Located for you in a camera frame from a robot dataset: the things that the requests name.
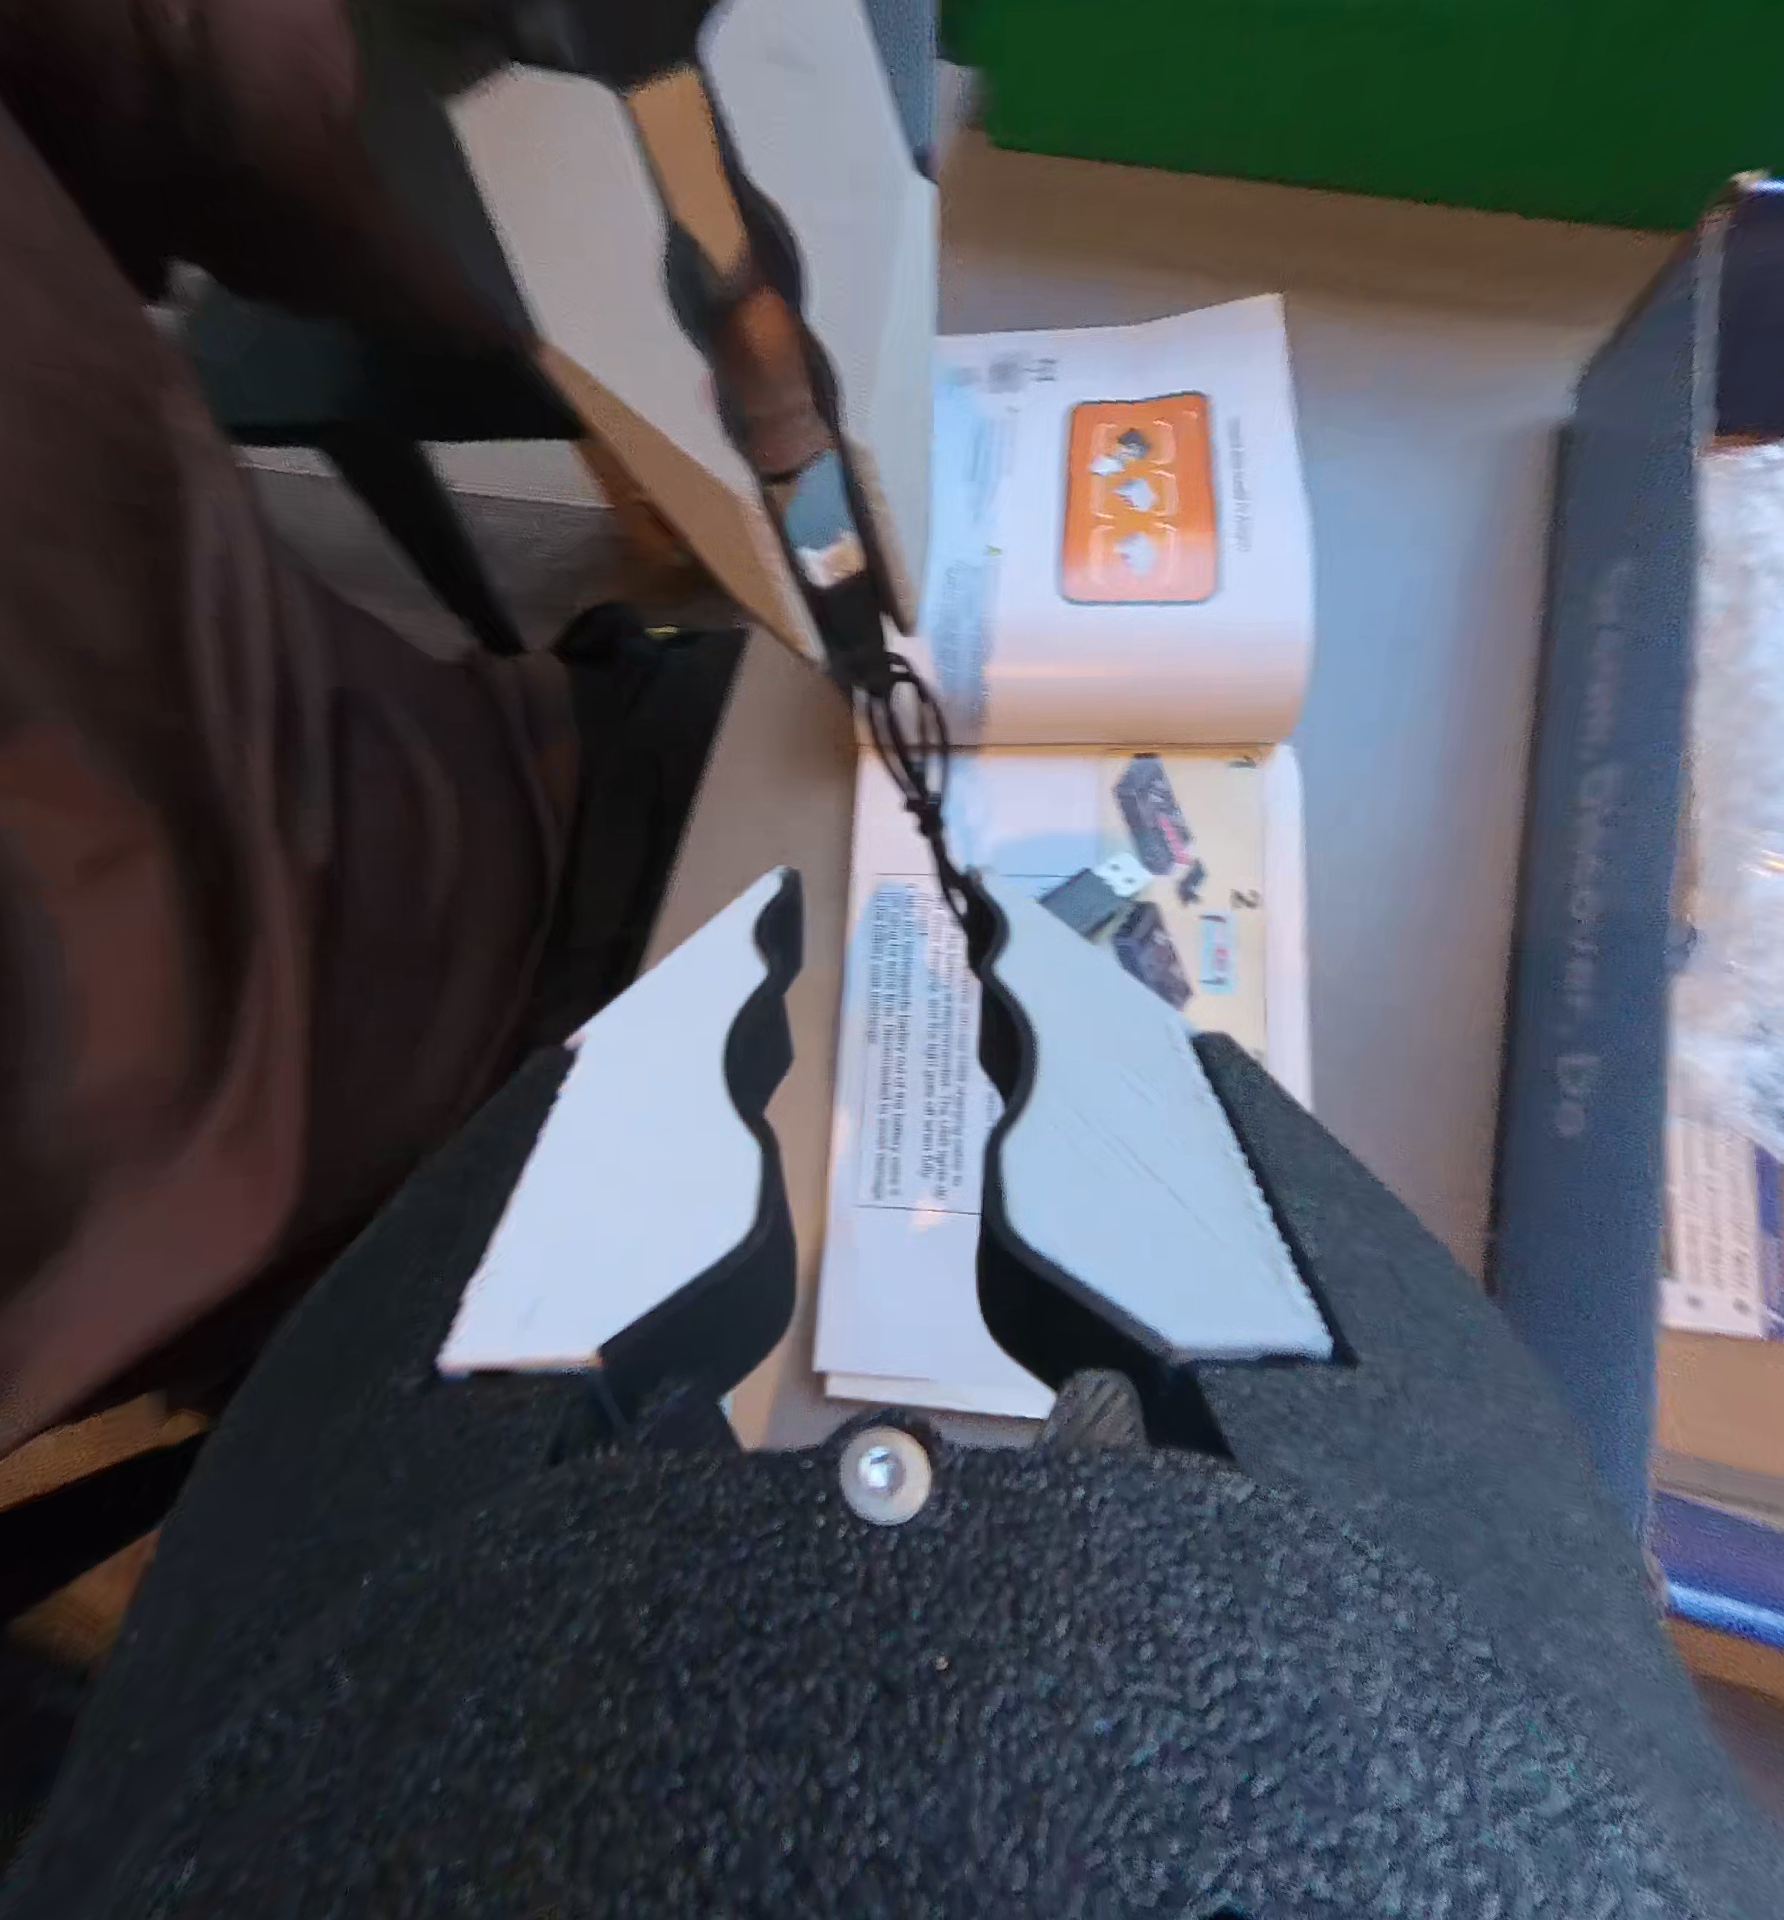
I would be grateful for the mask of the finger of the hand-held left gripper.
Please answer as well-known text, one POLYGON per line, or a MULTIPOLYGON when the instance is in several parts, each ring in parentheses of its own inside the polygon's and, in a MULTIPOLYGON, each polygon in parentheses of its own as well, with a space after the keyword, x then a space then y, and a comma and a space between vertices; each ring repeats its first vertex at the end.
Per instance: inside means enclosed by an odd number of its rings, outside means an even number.
POLYGON ((494 216, 541 371, 676 544, 795 654, 822 668, 802 592, 768 533, 761 480, 724 433, 704 351, 661 299, 661 204, 612 90, 509 64, 452 135, 494 216))
POLYGON ((911 636, 930 567, 935 5, 726 0, 704 5, 697 74, 755 229, 724 316, 739 447, 802 586, 871 586, 871 636, 911 636))

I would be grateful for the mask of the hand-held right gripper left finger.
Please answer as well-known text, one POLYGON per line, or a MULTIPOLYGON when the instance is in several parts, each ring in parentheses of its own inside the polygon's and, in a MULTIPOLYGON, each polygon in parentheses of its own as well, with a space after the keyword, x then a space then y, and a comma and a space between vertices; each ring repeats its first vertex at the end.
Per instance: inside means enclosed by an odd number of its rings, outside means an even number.
POLYGON ((433 1355, 439 1384, 572 1372, 612 1415, 726 1401, 785 1337, 795 1220, 777 1096, 795 1060, 802 877, 761 875, 572 1040, 433 1355))

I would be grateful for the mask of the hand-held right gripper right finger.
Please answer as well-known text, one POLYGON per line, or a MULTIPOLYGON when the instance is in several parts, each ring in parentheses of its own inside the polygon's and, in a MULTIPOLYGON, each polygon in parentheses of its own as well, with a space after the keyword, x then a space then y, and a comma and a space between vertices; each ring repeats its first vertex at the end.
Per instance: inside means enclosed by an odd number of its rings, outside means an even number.
POLYGON ((1331 1368, 1279 1220, 1197 1026, 1009 877, 972 877, 982 1321, 1035 1384, 1123 1372, 1142 1415, 1211 1415, 1198 1368, 1331 1368))

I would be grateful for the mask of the blue cardboard kit box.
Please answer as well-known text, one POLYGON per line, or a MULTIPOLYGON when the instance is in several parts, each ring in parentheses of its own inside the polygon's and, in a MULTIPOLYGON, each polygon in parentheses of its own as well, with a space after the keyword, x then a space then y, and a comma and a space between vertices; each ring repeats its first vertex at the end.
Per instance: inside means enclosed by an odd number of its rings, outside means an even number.
POLYGON ((1574 373, 1497 1110, 1491 1293, 1574 1407, 1666 1610, 1784 1664, 1784 1345, 1662 1327, 1691 960, 1692 464, 1784 433, 1784 177, 1739 177, 1574 373))

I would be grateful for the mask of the clear bubble wrap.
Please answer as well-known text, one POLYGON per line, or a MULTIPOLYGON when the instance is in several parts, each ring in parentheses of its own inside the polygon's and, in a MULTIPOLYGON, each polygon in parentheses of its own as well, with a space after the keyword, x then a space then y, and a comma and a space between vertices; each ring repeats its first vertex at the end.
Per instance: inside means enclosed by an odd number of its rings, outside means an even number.
POLYGON ((1784 1158, 1784 433, 1692 464, 1691 967, 1692 1110, 1784 1158))

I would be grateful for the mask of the black cloth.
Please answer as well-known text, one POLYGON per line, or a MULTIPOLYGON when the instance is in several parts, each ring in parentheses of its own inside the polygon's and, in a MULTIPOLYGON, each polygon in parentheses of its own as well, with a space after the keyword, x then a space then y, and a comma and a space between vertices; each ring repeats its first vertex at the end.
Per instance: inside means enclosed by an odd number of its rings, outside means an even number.
POLYGON ((580 780, 541 978, 541 1040, 572 1037, 638 978, 746 636, 591 607, 554 654, 572 693, 580 780))

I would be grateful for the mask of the green bin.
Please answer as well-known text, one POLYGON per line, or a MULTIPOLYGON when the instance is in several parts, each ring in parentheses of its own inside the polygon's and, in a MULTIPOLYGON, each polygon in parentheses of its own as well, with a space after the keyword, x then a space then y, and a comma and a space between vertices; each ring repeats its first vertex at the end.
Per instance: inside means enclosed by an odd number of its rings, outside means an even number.
POLYGON ((1784 177, 1784 0, 943 0, 1017 157, 1691 229, 1784 177))

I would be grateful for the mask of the white label sticker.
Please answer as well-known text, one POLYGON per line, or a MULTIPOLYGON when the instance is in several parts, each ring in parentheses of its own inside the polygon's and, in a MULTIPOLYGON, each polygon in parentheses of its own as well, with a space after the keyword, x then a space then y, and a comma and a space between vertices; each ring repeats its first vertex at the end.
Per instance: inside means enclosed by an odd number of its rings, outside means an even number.
POLYGON ((1784 1166, 1719 1119, 1666 1119, 1662 1327, 1784 1345, 1784 1166))

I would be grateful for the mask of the black chair frame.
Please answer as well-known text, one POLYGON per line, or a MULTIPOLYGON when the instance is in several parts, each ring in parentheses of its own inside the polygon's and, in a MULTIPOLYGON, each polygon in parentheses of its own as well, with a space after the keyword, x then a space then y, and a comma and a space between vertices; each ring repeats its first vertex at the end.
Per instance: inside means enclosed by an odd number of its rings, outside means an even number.
POLYGON ((457 626, 494 654, 520 653, 428 444, 580 444, 580 422, 541 371, 297 316, 218 284, 196 284, 176 313, 176 344, 225 444, 331 456, 457 626))

